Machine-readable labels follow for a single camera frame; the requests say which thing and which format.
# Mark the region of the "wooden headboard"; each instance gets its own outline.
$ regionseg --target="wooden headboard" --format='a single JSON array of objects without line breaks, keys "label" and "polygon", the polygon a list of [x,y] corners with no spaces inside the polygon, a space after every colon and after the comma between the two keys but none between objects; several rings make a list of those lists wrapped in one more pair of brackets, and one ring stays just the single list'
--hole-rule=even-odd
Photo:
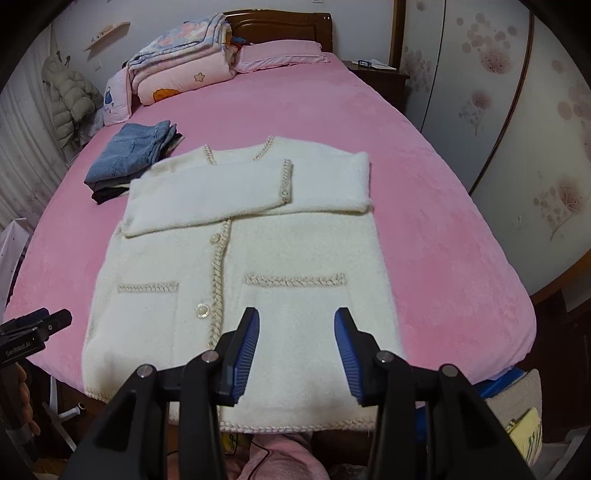
[{"label": "wooden headboard", "polygon": [[234,10],[225,13],[232,35],[251,43],[271,40],[314,40],[323,51],[332,52],[330,14],[280,10]]}]

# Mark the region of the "floral wall pattern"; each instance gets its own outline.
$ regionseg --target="floral wall pattern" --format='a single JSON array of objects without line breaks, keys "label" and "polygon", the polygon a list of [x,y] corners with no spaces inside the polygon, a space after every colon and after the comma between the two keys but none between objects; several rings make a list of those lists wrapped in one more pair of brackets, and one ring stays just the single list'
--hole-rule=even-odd
[{"label": "floral wall pattern", "polygon": [[591,90],[538,19],[517,107],[472,199],[530,294],[589,250]]},{"label": "floral wall pattern", "polygon": [[446,0],[408,0],[400,70],[407,81],[404,115],[420,131],[423,127],[437,69]]},{"label": "floral wall pattern", "polygon": [[519,0],[447,2],[422,133],[470,190],[501,134],[527,50]]}]

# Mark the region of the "cable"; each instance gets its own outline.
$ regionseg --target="cable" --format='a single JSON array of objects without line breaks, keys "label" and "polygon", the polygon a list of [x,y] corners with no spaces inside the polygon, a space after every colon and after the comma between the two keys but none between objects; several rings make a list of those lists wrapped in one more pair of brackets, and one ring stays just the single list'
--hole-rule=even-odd
[{"label": "cable", "polygon": [[265,450],[265,451],[266,451],[266,454],[265,454],[265,456],[263,457],[263,459],[262,459],[260,462],[258,462],[258,463],[257,463],[256,467],[254,467],[254,468],[252,469],[252,472],[251,472],[251,473],[248,475],[248,479],[247,479],[247,480],[251,480],[251,478],[252,478],[252,476],[254,475],[254,473],[255,473],[255,472],[258,470],[258,468],[259,468],[259,467],[262,465],[262,463],[263,463],[265,460],[267,460],[267,458],[268,458],[268,457],[269,457],[269,455],[271,454],[271,451],[270,451],[270,450],[267,450],[265,447],[262,447],[262,446],[260,446],[259,444],[255,443],[255,442],[252,442],[252,444],[253,444],[254,446],[256,446],[256,447],[259,447],[261,450]]}]

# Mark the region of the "white cardigan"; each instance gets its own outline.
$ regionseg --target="white cardigan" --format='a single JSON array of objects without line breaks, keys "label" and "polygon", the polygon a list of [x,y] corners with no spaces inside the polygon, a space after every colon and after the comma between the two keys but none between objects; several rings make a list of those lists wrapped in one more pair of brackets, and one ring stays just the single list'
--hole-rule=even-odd
[{"label": "white cardigan", "polygon": [[285,138],[153,166],[132,182],[96,280],[86,394],[108,401],[140,364],[187,363],[254,306],[246,392],[222,408],[221,429],[371,427],[375,409],[351,396],[333,331],[347,306],[402,355],[368,190],[366,154]]}]

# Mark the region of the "pink cloth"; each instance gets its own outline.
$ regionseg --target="pink cloth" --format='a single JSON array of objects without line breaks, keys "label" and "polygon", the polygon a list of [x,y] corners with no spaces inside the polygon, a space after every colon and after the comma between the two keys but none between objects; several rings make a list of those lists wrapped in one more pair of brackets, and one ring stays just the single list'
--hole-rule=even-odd
[{"label": "pink cloth", "polygon": [[[168,458],[168,480],[178,480],[178,454]],[[257,434],[250,451],[226,457],[228,480],[329,480],[301,434]]]},{"label": "pink cloth", "polygon": [[[410,122],[329,58],[237,75],[140,107],[131,120],[176,123],[186,139],[175,154],[205,143],[216,150],[246,147],[270,134],[368,152],[375,220],[408,361],[427,368],[451,362],[473,382],[517,363],[534,340],[534,311],[488,225]],[[121,126],[100,130],[57,189],[7,310],[8,318],[40,307],[72,312],[72,325],[31,360],[80,391],[95,278],[127,201],[98,206],[83,181]]]}]

